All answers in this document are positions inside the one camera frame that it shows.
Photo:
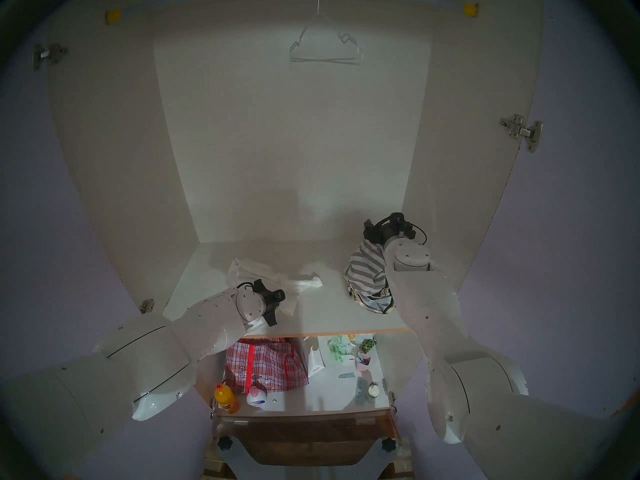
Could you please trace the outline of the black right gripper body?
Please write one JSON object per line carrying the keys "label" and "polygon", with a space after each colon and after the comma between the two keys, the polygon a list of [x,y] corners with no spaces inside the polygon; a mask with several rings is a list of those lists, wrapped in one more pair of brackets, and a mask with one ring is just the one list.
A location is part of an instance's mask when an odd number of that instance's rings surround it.
{"label": "black right gripper body", "polygon": [[402,212],[393,212],[376,224],[368,219],[363,226],[363,238],[373,245],[384,247],[389,240],[396,237],[415,239],[414,225]]}

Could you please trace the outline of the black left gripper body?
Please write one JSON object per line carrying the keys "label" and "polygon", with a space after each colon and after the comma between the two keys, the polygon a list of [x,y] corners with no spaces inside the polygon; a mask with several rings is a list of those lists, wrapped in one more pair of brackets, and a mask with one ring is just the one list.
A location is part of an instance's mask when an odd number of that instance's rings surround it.
{"label": "black left gripper body", "polygon": [[286,300],[285,292],[281,289],[269,290],[261,279],[255,280],[251,284],[251,289],[261,302],[260,316],[264,319],[268,327],[277,325],[276,309],[280,303]]}

